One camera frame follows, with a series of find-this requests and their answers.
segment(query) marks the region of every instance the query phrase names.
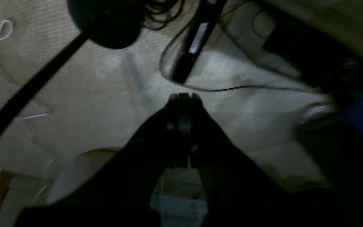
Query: beige carpet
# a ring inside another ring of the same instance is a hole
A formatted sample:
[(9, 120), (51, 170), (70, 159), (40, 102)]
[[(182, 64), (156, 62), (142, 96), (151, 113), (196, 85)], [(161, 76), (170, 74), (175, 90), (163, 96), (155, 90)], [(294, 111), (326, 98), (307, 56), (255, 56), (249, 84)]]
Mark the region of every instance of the beige carpet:
[[(139, 125), (165, 105), (170, 94), (192, 92), (161, 78), (158, 60), (197, 4), (187, 1), (179, 19), (159, 32), (144, 30), (127, 49), (108, 50), (87, 42), (37, 96), (53, 109), (50, 116), (33, 120), (37, 128), (34, 141), (44, 151), (23, 145), (26, 133), (21, 122), (14, 122), (0, 139), (0, 166), (41, 176), (51, 155), (57, 159), (52, 167), (54, 176), (62, 165), (83, 152), (125, 145)], [(12, 36), (1, 44), (0, 65), (20, 84), (78, 34), (64, 0), (0, 0), (0, 22), (3, 19), (13, 20), (15, 27)], [(252, 36), (248, 42), (260, 46), (263, 40)], [(188, 83), (210, 89), (243, 84), (305, 88), (254, 66), (219, 27)], [(0, 108), (14, 93), (0, 81)], [(298, 112), (320, 101), (321, 96), (253, 89), (198, 94), (231, 140), (277, 181), (293, 176), (301, 181), (322, 180), (291, 137)], [(37, 111), (34, 107), (24, 110), (27, 114)]]

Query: black pole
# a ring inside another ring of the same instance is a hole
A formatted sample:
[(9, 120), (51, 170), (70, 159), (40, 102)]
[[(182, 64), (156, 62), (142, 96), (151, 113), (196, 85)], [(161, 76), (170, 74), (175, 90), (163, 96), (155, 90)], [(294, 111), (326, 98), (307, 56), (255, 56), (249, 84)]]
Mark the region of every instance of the black pole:
[(104, 24), (109, 13), (103, 12), (87, 29), (68, 44), (55, 58), (44, 66), (27, 82), (0, 110), (0, 136), (19, 112), (33, 99), (37, 92), (55, 75), (56, 72), (74, 55), (74, 53), (89, 39), (89, 37)]

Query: white cord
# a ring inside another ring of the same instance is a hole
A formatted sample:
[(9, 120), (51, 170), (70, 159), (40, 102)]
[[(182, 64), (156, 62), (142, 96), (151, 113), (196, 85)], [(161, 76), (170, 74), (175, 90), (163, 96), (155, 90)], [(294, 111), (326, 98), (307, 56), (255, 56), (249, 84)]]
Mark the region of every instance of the white cord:
[[(1, 37), (1, 33), (2, 33), (2, 30), (3, 30), (5, 24), (7, 24), (9, 26), (9, 30), (8, 30), (7, 34), (5, 34), (4, 36)], [(0, 42), (2, 40), (7, 39), (12, 34), (12, 32), (13, 32), (12, 21), (3, 20), (0, 24)], [(19, 85), (17, 85), (14, 82), (14, 80), (8, 76), (8, 74), (1, 68), (1, 66), (0, 66), (0, 80), (8, 83), (10, 86), (13, 86), (16, 89), (19, 89)], [(36, 134), (36, 126), (34, 125), (34, 123), (31, 120), (29, 120), (32, 118), (49, 116), (52, 113), (52, 109), (37, 100), (32, 100), (31, 104), (33, 104), (37, 108), (43, 110), (44, 112), (33, 114), (33, 115), (27, 115), (27, 116), (18, 116), (15, 118), (15, 120), (17, 120), (17, 121), (27, 120), (27, 121), (23, 121), (23, 126), (25, 127), (25, 132), (26, 132), (26, 134), (23, 138), (23, 145), (30, 150), (36, 151), (39, 154), (43, 154), (44, 155), (43, 158), (48, 159), (48, 161), (46, 163), (46, 169), (45, 169), (44, 187), (42, 187), (42, 189), (40, 189), (39, 192), (33, 198), (32, 204), (34, 204), (37, 201), (37, 199), (40, 197), (41, 193), (49, 186), (50, 167), (51, 167), (52, 162), (54, 162), (56, 160), (56, 158), (51, 154), (51, 152), (48, 152), (45, 149), (41, 148), (38, 144), (36, 144), (33, 141), (33, 138)]]
[[(7, 34), (5, 34), (3, 37), (1, 37), (1, 33), (2, 30), (4, 28), (4, 25), (7, 24), (9, 26), (9, 30), (7, 32)], [(7, 39), (13, 32), (13, 23), (10, 20), (3, 20), (0, 24), (0, 42), (2, 40)], [(0, 80), (8, 83), (9, 85), (13, 86), (16, 89), (19, 89), (19, 86), (7, 75), (7, 73), (5, 73), (5, 71), (1, 68), (0, 66)], [(38, 118), (38, 117), (45, 117), (51, 114), (52, 109), (46, 105), (44, 105), (43, 103), (37, 101), (37, 100), (32, 100), (31, 103), (36, 106), (37, 108), (43, 110), (43, 113), (38, 113), (38, 114), (34, 114), (34, 115), (29, 115), (29, 116), (19, 116), (17, 118), (15, 118), (15, 120), (25, 120), (25, 119), (30, 119), (30, 118)]]

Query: cord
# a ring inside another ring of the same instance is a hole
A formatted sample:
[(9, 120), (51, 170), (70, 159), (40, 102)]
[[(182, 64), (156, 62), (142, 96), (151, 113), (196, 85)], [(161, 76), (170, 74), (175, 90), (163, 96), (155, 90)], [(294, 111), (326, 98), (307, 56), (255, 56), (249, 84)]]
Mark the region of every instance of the cord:
[[(181, 86), (183, 88), (187, 88), (187, 89), (192, 89), (192, 90), (196, 90), (196, 91), (200, 91), (200, 92), (223, 92), (223, 91), (230, 91), (230, 90), (236, 90), (236, 89), (244, 89), (244, 88), (251, 88), (251, 89), (268, 89), (268, 90), (285, 90), (285, 91), (293, 91), (293, 92), (303, 92), (303, 93), (311, 93), (311, 94), (318, 94), (318, 92), (312, 91), (312, 90), (304, 90), (304, 89), (296, 89), (296, 88), (283, 88), (283, 87), (273, 87), (273, 86), (264, 86), (264, 85), (243, 85), (243, 86), (236, 86), (236, 87), (232, 87), (232, 88), (226, 88), (226, 89), (204, 89), (204, 88), (200, 88), (197, 86), (192, 86), (192, 85), (186, 85), (186, 84), (180, 84), (177, 83), (173, 80), (170, 79), (169, 75), (167, 75), (167, 73), (164, 71), (164, 58), (167, 54), (167, 51), (169, 50), (169, 48), (174, 44), (174, 42), (179, 38), (179, 36), (189, 27), (190, 23), (193, 21), (190, 20), (176, 35), (175, 37), (173, 37), (172, 40), (170, 40), (170, 42), (167, 44), (167, 46), (164, 48), (161, 56), (160, 56), (160, 60), (159, 60), (159, 71), (161, 76), (166, 79), (168, 82), (173, 83), (177, 86)], [(255, 65), (260, 66), (263, 69), (266, 69), (268, 71), (271, 72), (276, 72), (278, 74), (282, 74), (282, 72), (276, 70), (276, 69), (272, 69), (270, 67), (265, 67), (265, 66), (261, 66), (259, 65), (258, 62), (252, 60), (251, 56), (245, 52), (243, 50), (243, 48), (241, 47), (241, 45), (233, 38), (233, 36), (226, 30), (222, 20), (220, 20), (218, 22), (218, 24), (220, 25), (221, 29), (223, 30), (223, 32), (228, 36), (228, 38), (249, 58), (250, 61), (252, 61)]]
[[(1, 37), (1, 33), (2, 30), (4, 28), (4, 25), (8, 25), (9, 29), (8, 32)], [(13, 23), (10, 20), (3, 20), (0, 24), (0, 42), (9, 38), (9, 36), (12, 34), (13, 32)], [(0, 67), (0, 80), (6, 82), (7, 84), (9, 84), (10, 86), (19, 89), (19, 86), (7, 75), (7, 73)], [(34, 201), (37, 200), (37, 198), (40, 196), (40, 194), (48, 187), (49, 185), (49, 181), (48, 181), (48, 176), (49, 176), (49, 171), (50, 171), (50, 167), (51, 167), (51, 163), (53, 161), (55, 161), (55, 158), (53, 157), (53, 155), (51, 155), (51, 152), (47, 152), (45, 149), (41, 148), (37, 143), (35, 143), (33, 141), (33, 138), (36, 134), (36, 126), (33, 124), (33, 122), (30, 119), (33, 118), (40, 118), (40, 117), (45, 117), (45, 116), (49, 116), (52, 113), (52, 109), (48, 106), (46, 106), (45, 104), (43, 104), (42, 102), (39, 102), (37, 100), (32, 100), (31, 102), (34, 106), (36, 106), (39, 109), (43, 109), (44, 112), (42, 113), (37, 113), (37, 114), (33, 114), (33, 115), (27, 115), (27, 116), (19, 116), (16, 117), (15, 120), (16, 121), (23, 121), (23, 126), (25, 128), (25, 136), (23, 138), (23, 145), (25, 147), (27, 147), (30, 150), (33, 151), (37, 151), (40, 154), (47, 154), (47, 158), (49, 158), (49, 161), (47, 161), (46, 165), (46, 183), (44, 185), (44, 187), (42, 187), (42, 189), (36, 194), (36, 196), (33, 199), (33, 203)]]
[[(181, 0), (179, 9), (174, 16), (170, 16), (169, 11), (178, 3), (179, 0), (166, 0), (164, 2), (157, 2), (156, 0), (145, 0), (145, 17), (155, 23), (162, 24), (159, 27), (149, 27), (144, 25), (149, 30), (159, 31), (166, 27), (166, 25), (173, 20), (176, 20), (183, 11), (185, 0)], [(158, 15), (166, 14), (165, 20), (155, 18)]]
[[(2, 33), (2, 30), (3, 30), (5, 24), (9, 25), (9, 30), (8, 30), (7, 34), (5, 34), (3, 37), (1, 37), (1, 33)], [(13, 23), (10, 20), (3, 20), (0, 24), (0, 42), (2, 40), (9, 38), (9, 36), (12, 34), (12, 32), (13, 32)], [(14, 87), (15, 89), (19, 89), (19, 86), (7, 75), (7, 73), (5, 73), (5, 71), (1, 67), (0, 67), (0, 80), (6, 82), (7, 84)], [(28, 115), (28, 116), (19, 116), (16, 118), (16, 120), (44, 117), (44, 116), (50, 115), (52, 112), (51, 108), (49, 108), (48, 106), (46, 106), (45, 104), (43, 104), (37, 100), (33, 100), (31, 103), (34, 106), (36, 106), (37, 108), (43, 109), (44, 112), (38, 113), (38, 114), (33, 114), (33, 115)]]

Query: black wire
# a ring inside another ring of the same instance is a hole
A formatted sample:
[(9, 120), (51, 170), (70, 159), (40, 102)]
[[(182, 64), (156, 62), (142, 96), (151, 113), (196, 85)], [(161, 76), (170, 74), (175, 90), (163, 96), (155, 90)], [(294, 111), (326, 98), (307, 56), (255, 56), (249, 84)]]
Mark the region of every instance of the black wire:
[(62, 66), (76, 53), (79, 48), (98, 29), (110, 20), (110, 14), (102, 12), (92, 23), (86, 27), (74, 40), (61, 50), (49, 63), (47, 63), (36, 75), (34, 75), (15, 95), (10, 98), (0, 109), (0, 137), (20, 113), (20, 111), (33, 99)]
[[(192, 85), (186, 85), (186, 84), (180, 84), (177, 83), (173, 80), (170, 79), (169, 76), (166, 75), (166, 72), (164, 71), (164, 58), (167, 54), (167, 51), (169, 50), (169, 48), (174, 44), (174, 42), (178, 39), (178, 37), (189, 27), (190, 23), (193, 21), (190, 20), (176, 35), (175, 37), (173, 37), (172, 40), (170, 40), (170, 42), (167, 44), (167, 46), (164, 48), (161, 56), (160, 56), (160, 60), (159, 60), (159, 71), (161, 76), (166, 79), (168, 82), (173, 83), (177, 86), (181, 86), (183, 88), (187, 88), (187, 89), (192, 89), (192, 90), (196, 90), (196, 91), (200, 91), (200, 92), (223, 92), (223, 91), (229, 91), (229, 90), (236, 90), (236, 89), (244, 89), (244, 88), (251, 88), (251, 89), (268, 89), (268, 90), (285, 90), (285, 91), (293, 91), (293, 92), (303, 92), (303, 93), (311, 93), (311, 94), (318, 94), (318, 92), (312, 91), (312, 90), (304, 90), (304, 89), (296, 89), (296, 88), (283, 88), (283, 87), (273, 87), (273, 86), (264, 86), (264, 85), (243, 85), (243, 86), (236, 86), (236, 87), (232, 87), (232, 88), (227, 88), (227, 89), (204, 89), (204, 88), (200, 88), (200, 87), (196, 87), (196, 86), (192, 86)], [(224, 27), (223, 22), (220, 20), (218, 21), (218, 24), (220, 25), (221, 29), (223, 30), (223, 32), (228, 36), (228, 38), (249, 58), (250, 61), (252, 61), (253, 63), (255, 63), (257, 66), (259, 66), (259, 63), (256, 61), (252, 60), (252, 57), (246, 52), (244, 51), (244, 49), (242, 48), (242, 46), (234, 39), (234, 37), (226, 30), (226, 28)], [(282, 72), (276, 70), (276, 69), (272, 69), (270, 67), (264, 67), (264, 66), (260, 66), (263, 69), (272, 71), (272, 72), (276, 72), (278, 74), (281, 74)]]
[[(154, 28), (148, 27), (146, 25), (144, 25), (144, 27), (146, 27), (147, 29), (153, 30), (153, 31), (159, 31), (159, 30), (162, 30), (163, 28), (165, 28), (168, 23), (172, 22), (173, 20), (176, 20), (180, 16), (181, 12), (183, 11), (185, 0), (181, 0), (179, 9), (177, 10), (177, 13), (174, 16), (170, 16), (169, 11), (178, 2), (179, 2), (179, 0), (167, 0), (165, 2), (157, 2), (155, 0), (146, 0), (145, 8), (147, 10), (147, 12), (146, 12), (147, 19), (149, 19), (155, 23), (160, 23), (162, 25), (159, 27), (154, 27)], [(148, 9), (147, 7), (152, 8), (154, 10), (159, 10), (159, 11), (154, 12), (154, 11)], [(166, 13), (166, 20), (158, 20), (154, 17), (155, 15), (161, 15), (164, 13)]]

